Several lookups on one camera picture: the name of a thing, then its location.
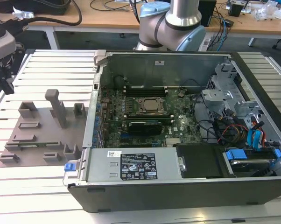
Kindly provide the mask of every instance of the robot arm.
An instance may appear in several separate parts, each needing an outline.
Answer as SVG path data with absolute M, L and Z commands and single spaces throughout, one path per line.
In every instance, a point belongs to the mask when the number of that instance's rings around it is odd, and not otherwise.
M 150 2 L 141 7 L 136 50 L 196 51 L 206 31 L 200 25 L 199 0 Z
M 14 93 L 12 75 L 17 74 L 24 56 L 24 48 L 16 44 L 14 37 L 26 30 L 29 23 L 35 21 L 50 21 L 67 26 L 79 25 L 82 21 L 81 11 L 74 0 L 70 1 L 78 12 L 77 22 L 66 22 L 47 17 L 34 17 L 23 20 L 15 18 L 14 20 L 8 20 L 0 24 L 0 87 L 5 94 Z

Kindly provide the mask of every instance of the warning label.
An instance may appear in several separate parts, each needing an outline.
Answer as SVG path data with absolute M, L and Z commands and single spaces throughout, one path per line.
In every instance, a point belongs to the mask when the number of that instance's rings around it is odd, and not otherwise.
M 120 177 L 124 181 L 157 179 L 155 154 L 121 154 Z

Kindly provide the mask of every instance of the metal slotted table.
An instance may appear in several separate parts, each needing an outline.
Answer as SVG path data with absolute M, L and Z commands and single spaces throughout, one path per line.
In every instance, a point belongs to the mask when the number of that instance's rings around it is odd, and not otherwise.
M 54 88 L 59 90 L 59 98 L 66 107 L 76 102 L 89 105 L 95 73 L 93 54 L 92 50 L 36 50 L 26 54 L 14 81 L 15 94 L 0 94 L 0 154 L 19 117 L 21 101 L 33 101 L 36 107 L 49 106 L 44 94 Z M 271 63 L 272 69 L 278 71 Z M 281 197 L 265 205 L 91 214 L 83 211 L 63 186 L 63 175 L 63 166 L 0 168 L 0 223 L 43 224 L 46 220 L 89 224 L 225 224 L 232 219 L 245 219 L 249 223 L 281 224 Z

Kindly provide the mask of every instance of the blue latch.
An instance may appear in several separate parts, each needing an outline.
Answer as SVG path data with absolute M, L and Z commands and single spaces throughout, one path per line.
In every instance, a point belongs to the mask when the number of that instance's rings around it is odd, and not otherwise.
M 66 163 L 64 166 L 65 172 L 76 171 L 76 163 Z
M 247 156 L 243 149 L 230 149 L 226 152 L 228 160 L 245 160 Z
M 274 150 L 274 153 L 275 153 L 275 155 L 276 155 L 277 158 L 281 157 L 281 152 L 280 152 L 279 149 L 275 149 L 275 150 Z

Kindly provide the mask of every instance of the gray robot arm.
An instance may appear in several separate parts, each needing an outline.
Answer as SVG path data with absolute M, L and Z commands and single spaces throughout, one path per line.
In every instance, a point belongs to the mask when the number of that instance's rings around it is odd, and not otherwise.
M 199 0 L 150 2 L 141 7 L 136 50 L 196 51 L 206 31 L 200 25 Z

